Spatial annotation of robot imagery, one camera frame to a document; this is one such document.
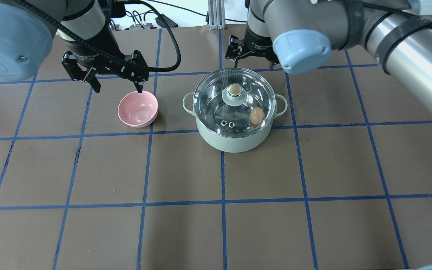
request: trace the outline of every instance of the glass lid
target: glass lid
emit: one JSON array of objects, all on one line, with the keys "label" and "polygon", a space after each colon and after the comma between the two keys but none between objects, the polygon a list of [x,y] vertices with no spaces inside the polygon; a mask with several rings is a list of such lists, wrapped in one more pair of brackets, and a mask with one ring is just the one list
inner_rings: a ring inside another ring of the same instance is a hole
[{"label": "glass lid", "polygon": [[224,137],[241,138],[271,122],[276,97],[271,85],[256,72],[225,68],[199,83],[193,102],[204,126]]}]

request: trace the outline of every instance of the tiled surface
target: tiled surface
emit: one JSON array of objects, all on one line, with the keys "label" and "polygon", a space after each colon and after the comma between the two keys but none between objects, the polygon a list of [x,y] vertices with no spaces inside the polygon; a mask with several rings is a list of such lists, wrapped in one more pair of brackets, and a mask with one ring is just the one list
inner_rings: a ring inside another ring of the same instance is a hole
[{"label": "tiled surface", "polygon": [[416,269],[431,264],[432,198],[396,199],[393,208],[401,224],[399,229],[409,266]]},{"label": "tiled surface", "polygon": [[136,269],[140,207],[71,209],[57,269]]},{"label": "tiled surface", "polygon": [[[34,83],[0,80],[0,269],[431,264],[432,116],[361,47],[298,76],[242,60],[291,108],[249,152],[204,142],[182,98],[233,64],[219,53],[243,31],[175,29],[183,61],[144,85],[160,109],[146,128],[117,116],[131,82],[101,78],[101,93],[90,94],[68,80],[58,38]],[[175,61],[165,31],[116,38],[149,65]]]},{"label": "tiled surface", "polygon": [[0,210],[0,269],[51,269],[64,210]]},{"label": "tiled surface", "polygon": [[221,205],[146,209],[141,269],[223,269]]}]

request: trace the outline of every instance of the power adapter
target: power adapter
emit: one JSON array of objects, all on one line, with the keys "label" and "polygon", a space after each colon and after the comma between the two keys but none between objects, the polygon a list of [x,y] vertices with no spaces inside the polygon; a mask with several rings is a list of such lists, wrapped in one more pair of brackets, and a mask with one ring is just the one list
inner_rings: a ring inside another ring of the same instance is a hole
[{"label": "power adapter", "polygon": [[[166,21],[166,23],[168,24],[169,27],[174,28],[174,27],[178,27],[178,24],[173,22],[173,20],[169,19],[169,17],[167,17],[164,14],[161,14],[161,17],[163,17],[163,19]],[[156,17],[156,23],[157,25],[161,26],[162,28],[164,28],[164,22],[163,19],[161,17]]]}]

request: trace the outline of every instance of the blue joint cap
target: blue joint cap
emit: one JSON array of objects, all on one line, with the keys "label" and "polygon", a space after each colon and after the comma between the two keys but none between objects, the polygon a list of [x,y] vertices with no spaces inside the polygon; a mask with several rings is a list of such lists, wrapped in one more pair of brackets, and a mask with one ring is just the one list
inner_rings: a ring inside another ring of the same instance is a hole
[{"label": "blue joint cap", "polygon": [[273,41],[281,67],[289,74],[304,74],[324,65],[331,58],[331,41],[324,34],[298,29],[280,34]]},{"label": "blue joint cap", "polygon": [[31,78],[53,45],[49,29],[33,14],[0,3],[0,77]]}]

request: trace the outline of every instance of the white pot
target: white pot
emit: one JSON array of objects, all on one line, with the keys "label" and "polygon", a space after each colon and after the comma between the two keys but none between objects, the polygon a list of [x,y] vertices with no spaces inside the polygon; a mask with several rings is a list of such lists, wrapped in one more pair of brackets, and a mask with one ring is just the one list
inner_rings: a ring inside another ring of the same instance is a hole
[{"label": "white pot", "polygon": [[284,110],[282,112],[276,113],[277,108],[274,110],[273,116],[269,117],[269,121],[267,121],[264,125],[264,127],[260,130],[258,130],[255,133],[252,133],[249,136],[241,137],[241,138],[231,138],[226,137],[221,134],[216,133],[213,130],[210,130],[207,128],[199,118],[197,118],[196,113],[194,112],[194,102],[192,102],[192,109],[188,109],[186,107],[186,100],[189,98],[193,98],[194,93],[191,92],[187,94],[183,98],[183,108],[190,113],[192,116],[196,118],[196,125],[199,130],[199,134],[201,134],[201,137],[209,143],[212,147],[221,150],[223,152],[230,152],[230,153],[239,153],[239,152],[245,152],[248,150],[251,150],[255,147],[257,147],[259,144],[261,144],[266,137],[268,137],[269,132],[271,131],[271,127],[273,125],[273,120],[278,118],[279,116],[283,115],[286,110],[288,109],[288,102],[286,99],[281,96],[280,94],[276,94],[276,97],[278,99],[281,99],[284,104]]}]

